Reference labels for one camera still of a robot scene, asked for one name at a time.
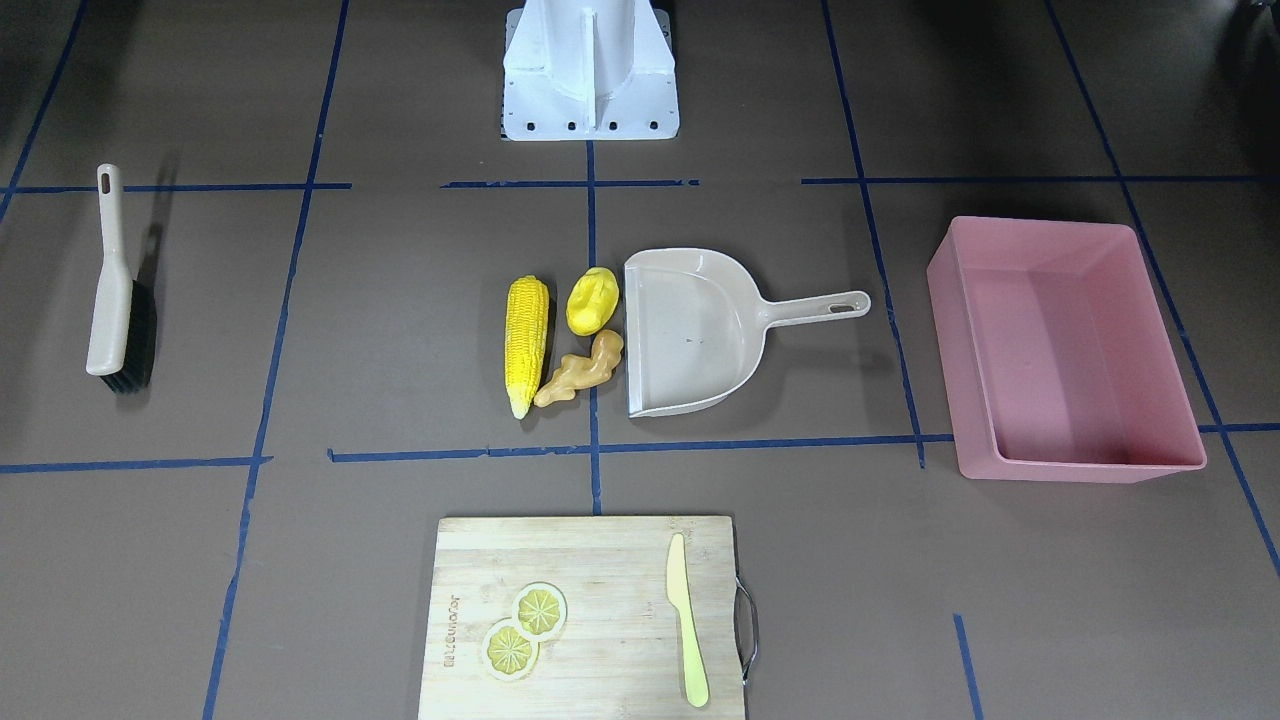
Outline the yellow toy potato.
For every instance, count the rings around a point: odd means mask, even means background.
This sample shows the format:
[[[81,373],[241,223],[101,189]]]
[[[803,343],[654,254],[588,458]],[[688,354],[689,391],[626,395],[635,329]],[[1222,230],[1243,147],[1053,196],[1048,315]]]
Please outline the yellow toy potato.
[[[575,283],[564,315],[571,332],[595,334],[611,320],[620,301],[620,284],[605,266],[593,266]]]

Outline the wooden cutting board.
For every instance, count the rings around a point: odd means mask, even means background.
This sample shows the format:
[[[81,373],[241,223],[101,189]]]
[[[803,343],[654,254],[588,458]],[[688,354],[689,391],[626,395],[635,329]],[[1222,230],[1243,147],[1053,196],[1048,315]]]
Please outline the wooden cutting board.
[[[666,597],[673,533],[710,700],[694,708]],[[568,616],[532,671],[499,682],[481,667],[488,629],[512,619],[529,583],[557,585]],[[439,523],[417,715],[421,719],[744,719],[751,660],[739,648],[741,584],[733,520],[704,516],[447,518]]]

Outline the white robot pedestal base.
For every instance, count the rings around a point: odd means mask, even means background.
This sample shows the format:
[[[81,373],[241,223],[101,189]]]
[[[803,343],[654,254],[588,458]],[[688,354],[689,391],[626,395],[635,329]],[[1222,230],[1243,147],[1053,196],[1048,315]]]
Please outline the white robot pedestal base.
[[[500,129],[508,141],[678,133],[667,1],[527,1],[507,13],[503,70]]]

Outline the pink plastic bin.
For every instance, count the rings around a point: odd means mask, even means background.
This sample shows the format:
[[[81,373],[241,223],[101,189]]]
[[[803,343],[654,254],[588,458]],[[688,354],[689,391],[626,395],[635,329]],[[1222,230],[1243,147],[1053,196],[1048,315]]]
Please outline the pink plastic bin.
[[[1128,484],[1206,466],[1130,227],[956,217],[927,279],[964,477]]]

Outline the yellow plastic toy knife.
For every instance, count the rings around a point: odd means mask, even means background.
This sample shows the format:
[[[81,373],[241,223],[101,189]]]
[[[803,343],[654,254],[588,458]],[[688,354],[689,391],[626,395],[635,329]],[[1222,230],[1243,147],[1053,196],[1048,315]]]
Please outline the yellow plastic toy knife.
[[[692,612],[685,536],[678,532],[669,539],[666,559],[666,597],[678,620],[680,675],[685,700],[694,708],[703,708],[710,700],[710,689]]]

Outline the toy lemon slice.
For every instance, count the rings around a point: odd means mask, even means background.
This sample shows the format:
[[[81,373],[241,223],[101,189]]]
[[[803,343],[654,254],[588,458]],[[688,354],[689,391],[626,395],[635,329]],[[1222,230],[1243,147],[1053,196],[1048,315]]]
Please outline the toy lemon slice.
[[[483,670],[499,682],[517,682],[535,667],[540,643],[527,638],[513,619],[494,623],[480,642]]]
[[[532,642],[553,641],[563,630],[568,616],[564,593],[554,584],[534,582],[522,587],[512,603],[517,630]]]

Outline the tan toy ginger root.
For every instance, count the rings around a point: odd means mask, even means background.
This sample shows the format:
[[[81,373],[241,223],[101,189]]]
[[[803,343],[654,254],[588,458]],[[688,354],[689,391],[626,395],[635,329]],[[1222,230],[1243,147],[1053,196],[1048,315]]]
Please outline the tan toy ginger root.
[[[550,374],[550,379],[534,395],[536,407],[547,407],[554,402],[568,401],[580,389],[589,389],[608,382],[620,365],[625,347],[623,337],[612,329],[596,333],[591,342],[591,354],[580,356],[567,354]]]

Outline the yellow toy corn cob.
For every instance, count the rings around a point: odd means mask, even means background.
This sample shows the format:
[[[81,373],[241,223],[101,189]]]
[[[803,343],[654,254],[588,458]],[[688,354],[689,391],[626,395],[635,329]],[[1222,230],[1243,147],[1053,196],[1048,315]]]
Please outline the yellow toy corn cob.
[[[524,420],[541,387],[550,295],[535,275],[517,278],[506,302],[504,379],[512,415]]]

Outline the beige hand brush black bristles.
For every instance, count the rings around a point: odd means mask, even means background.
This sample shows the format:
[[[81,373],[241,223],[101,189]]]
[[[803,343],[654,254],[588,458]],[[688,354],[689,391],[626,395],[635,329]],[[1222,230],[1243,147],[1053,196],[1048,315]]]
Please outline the beige hand brush black bristles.
[[[116,395],[134,395],[150,382],[156,306],[152,291],[131,270],[124,245],[119,168],[95,172],[102,261],[93,301],[84,369]]]

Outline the toy lemon slice upper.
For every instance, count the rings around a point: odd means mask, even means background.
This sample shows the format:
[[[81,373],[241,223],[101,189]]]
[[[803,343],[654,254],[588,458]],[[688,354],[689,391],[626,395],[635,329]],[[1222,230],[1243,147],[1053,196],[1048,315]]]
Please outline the toy lemon slice upper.
[[[568,616],[564,593],[554,584],[534,582],[522,587],[512,603],[517,630],[532,642],[553,641],[563,630]]]

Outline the toy lemon slice lower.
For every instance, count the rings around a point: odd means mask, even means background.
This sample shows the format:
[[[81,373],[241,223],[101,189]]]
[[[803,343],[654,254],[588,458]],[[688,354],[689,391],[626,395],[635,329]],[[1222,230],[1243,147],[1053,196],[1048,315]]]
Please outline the toy lemon slice lower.
[[[480,642],[483,670],[499,682],[517,682],[535,667],[540,643],[527,638],[513,619],[494,623]]]

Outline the beige plastic dustpan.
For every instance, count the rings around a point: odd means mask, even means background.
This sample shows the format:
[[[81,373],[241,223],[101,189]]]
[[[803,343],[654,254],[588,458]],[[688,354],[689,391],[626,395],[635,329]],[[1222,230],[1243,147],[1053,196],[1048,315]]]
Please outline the beige plastic dustpan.
[[[758,369],[769,329],[864,316],[852,290],[786,301],[763,297],[736,259],[709,249],[650,249],[623,265],[628,416],[717,405]]]

